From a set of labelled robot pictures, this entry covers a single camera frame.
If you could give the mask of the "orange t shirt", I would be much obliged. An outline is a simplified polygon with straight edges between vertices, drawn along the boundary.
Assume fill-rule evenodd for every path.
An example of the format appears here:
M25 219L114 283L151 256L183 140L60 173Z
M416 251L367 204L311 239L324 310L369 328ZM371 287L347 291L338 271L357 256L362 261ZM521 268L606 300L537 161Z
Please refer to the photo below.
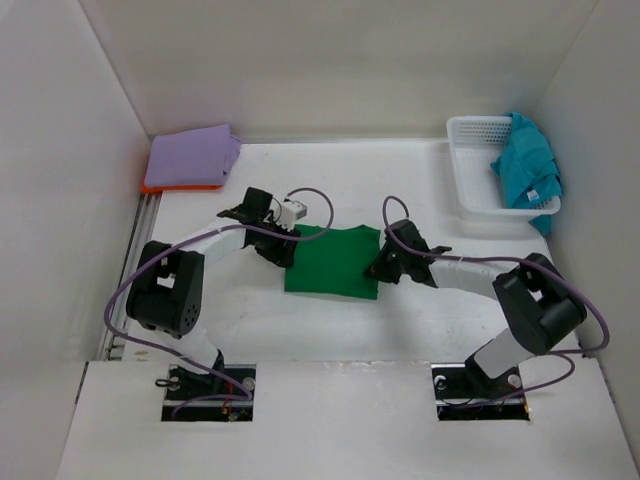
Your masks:
M169 186L157 186L150 187L144 182L140 184L141 194L161 194L164 192L205 192L205 191L217 191L222 189L222 185L169 185Z

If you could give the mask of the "green t shirt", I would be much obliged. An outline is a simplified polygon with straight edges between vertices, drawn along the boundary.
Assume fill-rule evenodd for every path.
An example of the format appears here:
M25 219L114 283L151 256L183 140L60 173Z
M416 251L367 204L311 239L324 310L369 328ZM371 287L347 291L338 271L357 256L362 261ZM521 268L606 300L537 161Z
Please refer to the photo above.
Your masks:
M284 291L376 300L378 281L367 277L365 270L379 252L378 229L367 225L330 229L297 244L294 263L285 272Z

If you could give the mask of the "teal t shirt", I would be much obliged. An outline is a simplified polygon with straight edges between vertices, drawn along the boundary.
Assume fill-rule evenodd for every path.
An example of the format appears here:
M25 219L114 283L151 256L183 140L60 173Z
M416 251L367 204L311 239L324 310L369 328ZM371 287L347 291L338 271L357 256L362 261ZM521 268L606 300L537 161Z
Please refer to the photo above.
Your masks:
M510 112L511 131L492 171L500 179L505 205L534 209L563 196L555 156L547 138L526 116Z

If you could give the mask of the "lavender t shirt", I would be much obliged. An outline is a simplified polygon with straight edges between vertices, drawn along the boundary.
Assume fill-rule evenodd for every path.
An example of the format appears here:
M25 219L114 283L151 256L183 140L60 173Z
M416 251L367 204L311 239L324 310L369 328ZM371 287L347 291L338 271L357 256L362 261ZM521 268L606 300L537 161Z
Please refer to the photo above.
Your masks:
M157 135L142 182L150 187L222 185L239 159L242 140L228 124Z

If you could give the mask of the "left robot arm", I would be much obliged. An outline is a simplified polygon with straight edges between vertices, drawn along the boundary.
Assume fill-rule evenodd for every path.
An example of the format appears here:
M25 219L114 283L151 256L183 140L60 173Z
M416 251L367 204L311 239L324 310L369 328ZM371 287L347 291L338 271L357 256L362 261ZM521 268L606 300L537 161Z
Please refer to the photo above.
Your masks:
M140 265L161 253L167 256L132 282L126 313L154 332L163 346L180 353L179 365L192 372L189 383L200 397L219 395L225 377L221 351L198 324L206 271L247 247L280 268L292 266L296 249L292 239L301 235L296 222L306 214L307 207L298 201L279 202L250 187L239 205L220 211L197 231L193 244L176 251L170 250L170 243L155 240L144 246Z

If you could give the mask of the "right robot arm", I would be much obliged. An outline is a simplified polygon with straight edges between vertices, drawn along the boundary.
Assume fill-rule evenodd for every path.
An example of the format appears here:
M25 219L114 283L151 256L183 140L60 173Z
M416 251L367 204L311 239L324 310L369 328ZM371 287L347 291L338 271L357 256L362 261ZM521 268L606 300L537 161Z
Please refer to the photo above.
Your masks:
M545 355L587 316L585 305L559 282L548 258L533 253L508 269L455 256L448 246L430 248L413 222L385 229L385 241L364 275L397 284L407 275L431 288L456 289L498 302L507 327L465 361L464 384L483 396L520 363Z

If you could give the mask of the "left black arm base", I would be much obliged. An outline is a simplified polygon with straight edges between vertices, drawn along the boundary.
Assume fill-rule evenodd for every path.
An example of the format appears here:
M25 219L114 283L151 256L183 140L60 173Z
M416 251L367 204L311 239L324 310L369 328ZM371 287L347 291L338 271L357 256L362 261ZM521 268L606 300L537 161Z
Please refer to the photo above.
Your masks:
M178 365L155 380L163 393L162 422L252 422L254 404L235 384Z

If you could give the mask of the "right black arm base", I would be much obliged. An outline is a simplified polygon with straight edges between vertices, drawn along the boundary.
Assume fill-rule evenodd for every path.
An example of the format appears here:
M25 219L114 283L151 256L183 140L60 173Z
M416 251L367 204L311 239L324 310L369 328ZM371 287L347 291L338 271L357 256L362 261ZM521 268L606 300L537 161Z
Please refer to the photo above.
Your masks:
M489 379L464 364L434 364L431 375L440 421L529 420L518 367Z

